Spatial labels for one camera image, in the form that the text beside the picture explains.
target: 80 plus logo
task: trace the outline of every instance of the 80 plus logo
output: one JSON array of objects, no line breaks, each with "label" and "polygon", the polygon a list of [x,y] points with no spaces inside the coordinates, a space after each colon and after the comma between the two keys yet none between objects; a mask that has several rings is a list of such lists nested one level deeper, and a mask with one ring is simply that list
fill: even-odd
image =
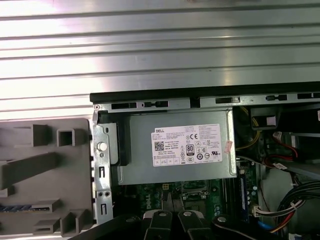
[{"label": "80 plus logo", "polygon": [[185,149],[186,149],[186,155],[187,156],[195,155],[195,146],[193,144],[186,145]]}]

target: red wire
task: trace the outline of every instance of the red wire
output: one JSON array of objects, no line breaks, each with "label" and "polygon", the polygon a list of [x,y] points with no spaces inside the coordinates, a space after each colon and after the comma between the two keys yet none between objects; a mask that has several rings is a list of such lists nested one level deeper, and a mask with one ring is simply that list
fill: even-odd
[{"label": "red wire", "polygon": [[295,214],[295,212],[290,212],[290,214],[288,216],[286,216],[286,218],[283,220],[282,224],[286,224],[287,222],[289,222],[289,220],[292,218],[292,216]]},{"label": "red wire", "polygon": [[268,157],[270,157],[270,158],[285,159],[285,160],[290,160],[290,161],[293,160],[291,156],[283,156],[283,155],[277,155],[277,154],[272,154],[272,155],[269,155]]},{"label": "red wire", "polygon": [[274,231],[276,229],[278,229],[277,231],[279,231],[283,225],[287,224],[290,219],[292,218],[292,216],[295,214],[295,212],[290,212],[288,216],[286,216],[286,218],[278,225],[276,226],[275,228],[271,229],[270,231]]},{"label": "red wire", "polygon": [[296,157],[296,158],[298,157],[298,152],[297,152],[297,150],[294,149],[292,146],[289,146],[289,145],[287,145],[287,144],[284,144],[284,143],[278,141],[277,139],[275,139],[274,137],[272,137],[272,139],[273,139],[276,143],[278,143],[278,144],[280,144],[280,145],[282,145],[282,146],[284,146],[284,147],[286,147],[286,148],[291,149],[291,150],[294,152],[295,157]]}]

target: black plastic edge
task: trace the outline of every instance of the black plastic edge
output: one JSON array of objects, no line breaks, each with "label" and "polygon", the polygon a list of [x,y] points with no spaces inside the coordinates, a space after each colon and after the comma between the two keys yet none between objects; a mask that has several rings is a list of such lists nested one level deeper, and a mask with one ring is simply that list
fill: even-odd
[{"label": "black plastic edge", "polygon": [[143,101],[148,99],[199,98],[212,96],[232,96],[250,94],[281,94],[292,92],[320,91],[320,82],[296,82],[275,84],[254,84],[237,86],[210,86],[193,88],[171,88],[137,91],[118,91],[91,93],[90,101],[94,104],[123,101]]}]

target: sticker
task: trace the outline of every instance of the sticker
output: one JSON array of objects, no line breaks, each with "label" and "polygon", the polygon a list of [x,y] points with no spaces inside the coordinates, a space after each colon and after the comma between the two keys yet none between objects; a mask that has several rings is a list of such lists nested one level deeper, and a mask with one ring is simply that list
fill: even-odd
[{"label": "sticker", "polygon": [[154,167],[222,161],[219,124],[155,128],[151,141]]},{"label": "sticker", "polygon": [[227,140],[227,141],[226,141],[225,148],[224,148],[224,151],[223,151],[225,154],[230,153],[233,143],[234,143],[234,142],[233,142],[233,141],[230,141],[230,140]]},{"label": "sticker", "polygon": [[274,163],[273,166],[275,166],[277,169],[280,169],[280,170],[288,169],[286,166],[282,165],[281,163]]}]

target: yellow wire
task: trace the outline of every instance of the yellow wire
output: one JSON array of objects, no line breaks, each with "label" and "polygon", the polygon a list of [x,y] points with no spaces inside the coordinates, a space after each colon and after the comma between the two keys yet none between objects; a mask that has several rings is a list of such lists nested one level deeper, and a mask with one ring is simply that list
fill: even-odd
[{"label": "yellow wire", "polygon": [[270,233],[273,234],[273,233],[279,231],[280,229],[282,229],[283,227],[285,227],[288,223],[289,223],[289,221],[287,221],[285,224],[281,225],[280,227],[276,228],[275,230],[270,231]]},{"label": "yellow wire", "polygon": [[[244,111],[249,116],[249,111],[244,106],[241,106],[240,108],[242,111]],[[253,124],[255,125],[255,127],[259,126],[259,124],[255,118],[252,118],[252,121],[253,121]],[[260,137],[260,131],[256,131],[255,136],[251,142],[249,142],[248,144],[246,144],[244,146],[237,147],[235,150],[241,150],[241,149],[246,149],[246,148],[251,147],[252,145],[254,145],[258,141],[259,137]]]}]

